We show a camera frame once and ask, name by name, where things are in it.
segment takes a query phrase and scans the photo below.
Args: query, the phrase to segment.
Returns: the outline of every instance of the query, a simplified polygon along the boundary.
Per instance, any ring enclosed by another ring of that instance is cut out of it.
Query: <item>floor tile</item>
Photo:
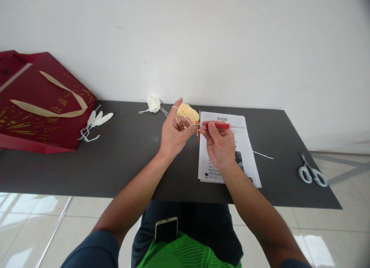
[[[43,253],[58,216],[31,214],[4,256],[0,267],[34,268]]]
[[[369,267],[370,234],[301,229],[316,267]]]
[[[41,263],[41,268],[58,268],[89,235],[98,218],[64,216]]]
[[[301,230],[300,229],[290,229],[290,231],[292,232],[294,239],[296,240],[299,248],[301,249],[308,263],[313,267],[313,261],[312,261],[311,255],[309,254],[309,251],[304,241]]]
[[[355,176],[351,179],[365,202],[370,205],[370,171]]]
[[[132,250],[132,243],[134,242],[134,238],[136,232],[138,231],[139,222],[136,222],[135,225],[128,231],[126,234],[121,250],[119,251],[118,256],[118,265],[122,268],[130,268],[131,265],[131,250]]]
[[[243,248],[242,267],[270,267],[256,237],[247,226],[234,226],[234,231]]]
[[[245,222],[240,217],[234,204],[229,204],[229,210],[231,214],[232,224],[235,226],[245,226]]]
[[[314,158],[316,165],[319,167],[321,173],[325,176],[326,180],[333,179],[338,175],[355,169],[354,166],[339,164],[331,161],[325,161]]]
[[[275,206],[275,209],[279,212],[289,228],[299,228],[291,207]]]
[[[68,196],[38,195],[39,202],[33,209],[33,214],[58,215],[62,214],[69,199]]]
[[[235,226],[245,226],[245,222],[240,217],[234,204],[229,204],[232,224]],[[299,228],[291,207],[275,207],[289,228]]]
[[[73,197],[66,216],[99,218],[112,199],[95,197]]]
[[[37,195],[10,193],[3,201],[0,212],[32,213],[39,202]]]
[[[66,196],[1,193],[0,212],[60,215],[68,198]]]
[[[348,161],[367,163],[370,162],[370,156],[358,156],[358,155],[341,155],[341,154],[323,154],[329,157],[344,159]]]
[[[265,253],[263,252],[260,244],[256,237],[246,226],[234,226],[234,231],[239,238],[239,241],[243,248],[244,256],[242,257],[243,267],[270,267]],[[308,262],[311,264],[312,260],[309,255],[307,246],[303,240],[303,236],[299,229],[291,229],[294,238],[296,239],[300,249]]]
[[[343,210],[296,208],[293,212],[302,229],[333,229],[370,231],[368,204],[351,182],[341,182],[332,187]]]
[[[28,217],[29,214],[0,213],[0,263]]]

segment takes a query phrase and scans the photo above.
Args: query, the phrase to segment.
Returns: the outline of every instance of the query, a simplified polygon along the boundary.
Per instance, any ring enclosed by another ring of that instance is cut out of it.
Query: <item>hand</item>
[[[176,101],[174,106],[179,108],[181,103],[182,98]],[[158,154],[169,159],[174,159],[176,155],[182,151],[190,136],[194,135],[197,131],[195,125],[190,125],[183,116],[176,117],[176,114],[177,109],[172,107],[162,126],[162,140]]]
[[[207,139],[208,156],[213,165],[218,169],[224,169],[235,161],[235,139],[231,129],[216,128],[215,123],[224,121],[204,121],[200,127],[200,133]]]

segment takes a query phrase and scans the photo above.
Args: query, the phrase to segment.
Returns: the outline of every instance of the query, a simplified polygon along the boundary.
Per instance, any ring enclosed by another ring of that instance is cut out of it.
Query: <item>white-handled scissors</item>
[[[312,177],[309,173],[311,171],[311,173],[313,174],[313,179],[316,181],[318,185],[320,185],[321,187],[328,186],[328,182],[326,178],[324,177],[324,175],[321,172],[319,172],[317,169],[311,168],[311,166],[306,161],[306,157],[304,156],[303,152],[300,152],[300,155],[304,162],[304,165],[300,167],[298,170],[299,176],[302,178],[302,180],[306,183],[311,183]]]

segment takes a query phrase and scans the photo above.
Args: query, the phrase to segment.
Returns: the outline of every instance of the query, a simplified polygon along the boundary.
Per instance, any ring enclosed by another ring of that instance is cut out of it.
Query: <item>red gift bag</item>
[[[76,150],[95,101],[50,53],[0,52],[0,148]]]

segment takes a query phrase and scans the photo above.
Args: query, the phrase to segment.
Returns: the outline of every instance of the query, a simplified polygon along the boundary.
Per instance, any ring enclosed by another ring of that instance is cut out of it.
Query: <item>white wall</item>
[[[284,109],[370,153],[368,0],[0,0],[0,51],[49,51],[102,99]]]

